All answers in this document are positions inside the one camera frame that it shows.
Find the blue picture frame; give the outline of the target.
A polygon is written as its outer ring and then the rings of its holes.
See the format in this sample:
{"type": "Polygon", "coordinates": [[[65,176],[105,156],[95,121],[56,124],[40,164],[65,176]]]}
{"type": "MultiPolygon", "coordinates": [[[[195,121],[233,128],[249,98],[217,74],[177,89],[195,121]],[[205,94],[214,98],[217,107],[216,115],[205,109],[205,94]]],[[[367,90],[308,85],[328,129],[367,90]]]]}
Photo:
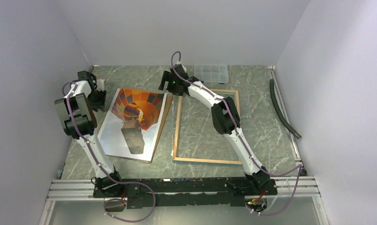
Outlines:
{"type": "MultiPolygon", "coordinates": [[[[217,94],[230,94],[234,95],[234,101],[237,107],[237,112],[240,115],[240,102],[239,102],[239,92],[237,90],[222,90],[222,89],[212,89],[217,94]]],[[[173,139],[173,151],[171,153],[172,160],[174,162],[188,162],[188,163],[201,163],[201,164],[223,164],[223,165],[241,165],[240,161],[233,160],[220,160],[220,159],[202,159],[202,158],[187,158],[178,157],[178,145],[179,145],[179,131],[181,124],[181,112],[182,112],[182,102],[183,97],[179,96],[177,105],[177,118],[175,125],[175,134],[173,139]]]]}

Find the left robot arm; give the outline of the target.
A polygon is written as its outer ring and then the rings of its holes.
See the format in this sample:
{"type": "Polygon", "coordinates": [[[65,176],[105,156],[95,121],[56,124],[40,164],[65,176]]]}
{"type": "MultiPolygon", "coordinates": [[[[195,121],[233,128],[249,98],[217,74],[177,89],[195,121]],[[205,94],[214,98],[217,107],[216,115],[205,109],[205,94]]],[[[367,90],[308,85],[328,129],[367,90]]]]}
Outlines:
{"type": "Polygon", "coordinates": [[[124,184],[100,144],[94,114],[105,107],[104,82],[85,70],[77,76],[78,79],[68,82],[68,93],[55,100],[56,112],[65,134],[75,139],[86,152],[95,171],[96,187],[105,188],[111,196],[118,197],[123,193],[124,184]]]}

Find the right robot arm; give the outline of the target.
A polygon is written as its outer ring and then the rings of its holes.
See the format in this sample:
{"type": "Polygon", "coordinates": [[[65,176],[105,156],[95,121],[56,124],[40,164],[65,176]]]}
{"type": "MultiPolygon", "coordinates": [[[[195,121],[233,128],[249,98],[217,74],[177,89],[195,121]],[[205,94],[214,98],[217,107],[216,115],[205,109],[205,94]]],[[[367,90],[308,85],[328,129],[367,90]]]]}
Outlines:
{"type": "Polygon", "coordinates": [[[257,195],[265,189],[270,181],[270,175],[249,147],[241,128],[241,119],[235,102],[231,97],[222,97],[207,88],[196,77],[189,77],[181,64],[176,64],[169,71],[163,72],[158,89],[166,89],[177,96],[186,94],[208,107],[215,130],[229,141],[242,162],[248,180],[248,190],[257,195]]]}

